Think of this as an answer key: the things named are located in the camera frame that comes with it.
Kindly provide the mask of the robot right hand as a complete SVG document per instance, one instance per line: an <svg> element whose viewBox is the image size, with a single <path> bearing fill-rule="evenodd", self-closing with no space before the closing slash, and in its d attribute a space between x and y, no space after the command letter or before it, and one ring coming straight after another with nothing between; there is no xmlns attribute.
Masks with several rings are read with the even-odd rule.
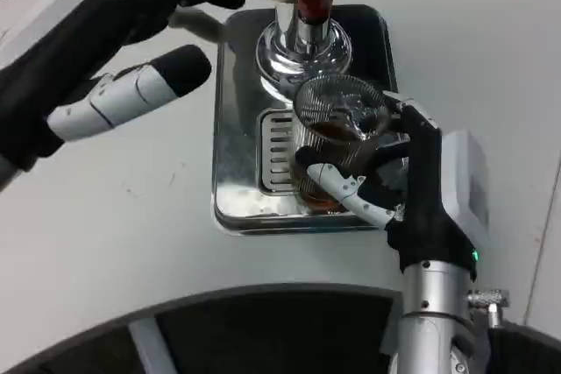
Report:
<svg viewBox="0 0 561 374"><path fill-rule="evenodd" d="M297 166L360 220L386 231L402 271L425 260L441 261L476 279L478 252L488 240L485 153L469 131L443 133L417 101L392 91L384 96L408 140L381 147L369 166L408 160L404 202L382 207L368 175L352 175L309 146L297 150Z"/></svg>

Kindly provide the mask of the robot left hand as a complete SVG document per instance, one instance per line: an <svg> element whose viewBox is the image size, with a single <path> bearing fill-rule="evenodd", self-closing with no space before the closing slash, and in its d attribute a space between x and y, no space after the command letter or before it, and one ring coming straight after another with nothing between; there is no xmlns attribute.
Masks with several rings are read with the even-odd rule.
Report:
<svg viewBox="0 0 561 374"><path fill-rule="evenodd" d="M1 158L28 171L54 145L46 117L122 46L162 31L176 7L245 0L42 0L1 43Z"/></svg>

